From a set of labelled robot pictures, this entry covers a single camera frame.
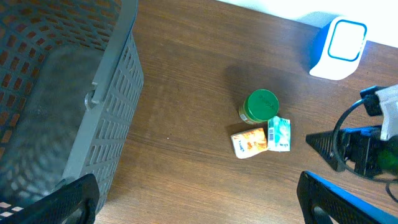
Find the teal small tissue pack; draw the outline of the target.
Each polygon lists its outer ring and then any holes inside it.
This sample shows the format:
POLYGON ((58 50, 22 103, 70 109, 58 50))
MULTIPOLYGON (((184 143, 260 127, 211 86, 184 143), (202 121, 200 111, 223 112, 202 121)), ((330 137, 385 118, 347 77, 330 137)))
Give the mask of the teal small tissue pack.
POLYGON ((290 120, 275 116, 267 122, 267 125, 268 150, 289 152, 291 143, 290 120))

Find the orange small packet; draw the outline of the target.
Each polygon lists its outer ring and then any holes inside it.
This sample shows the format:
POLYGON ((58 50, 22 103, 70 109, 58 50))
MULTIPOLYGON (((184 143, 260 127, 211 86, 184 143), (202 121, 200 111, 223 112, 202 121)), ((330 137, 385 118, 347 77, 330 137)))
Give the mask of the orange small packet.
POLYGON ((255 128, 231 135, 236 157, 247 159, 268 150, 264 128, 255 128))

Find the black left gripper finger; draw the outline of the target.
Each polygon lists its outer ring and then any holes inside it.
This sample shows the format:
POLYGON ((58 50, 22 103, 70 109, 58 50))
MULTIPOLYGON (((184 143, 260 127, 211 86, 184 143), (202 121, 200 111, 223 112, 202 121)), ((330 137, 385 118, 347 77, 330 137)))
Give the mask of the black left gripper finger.
POLYGON ((305 223, 397 223, 397 217, 307 170, 300 175, 297 197, 305 223))
POLYGON ((99 197, 95 176, 86 174, 1 223, 94 223, 99 197))
POLYGON ((311 146, 326 163, 337 172, 345 171, 345 166, 342 165, 333 152, 333 131, 326 131, 322 133, 313 133, 306 135, 306 143, 311 146))

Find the grey plastic mesh basket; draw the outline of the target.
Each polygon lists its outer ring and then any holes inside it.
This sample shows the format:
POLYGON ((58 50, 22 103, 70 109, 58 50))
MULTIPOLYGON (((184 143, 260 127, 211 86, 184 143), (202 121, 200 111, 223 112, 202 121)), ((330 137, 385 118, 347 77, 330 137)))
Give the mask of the grey plastic mesh basket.
POLYGON ((93 174, 106 202, 144 74, 137 0, 1 0, 1 218, 93 174))

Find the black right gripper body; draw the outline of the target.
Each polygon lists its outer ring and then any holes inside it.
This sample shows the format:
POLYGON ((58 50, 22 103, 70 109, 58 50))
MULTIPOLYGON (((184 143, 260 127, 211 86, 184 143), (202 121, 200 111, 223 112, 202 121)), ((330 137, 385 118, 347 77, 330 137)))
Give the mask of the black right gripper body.
POLYGON ((380 139, 381 127, 345 128, 340 131, 340 155, 354 164, 354 173, 374 178, 383 173, 397 175, 397 137, 380 139))

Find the green lid jar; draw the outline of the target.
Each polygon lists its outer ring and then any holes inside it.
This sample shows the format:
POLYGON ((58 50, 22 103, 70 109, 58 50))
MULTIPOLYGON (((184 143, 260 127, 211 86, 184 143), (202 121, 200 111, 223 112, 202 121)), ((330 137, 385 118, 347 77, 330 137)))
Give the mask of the green lid jar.
POLYGON ((252 92, 239 107, 239 117, 247 124, 264 123, 279 111, 279 100, 273 92, 260 89, 252 92))

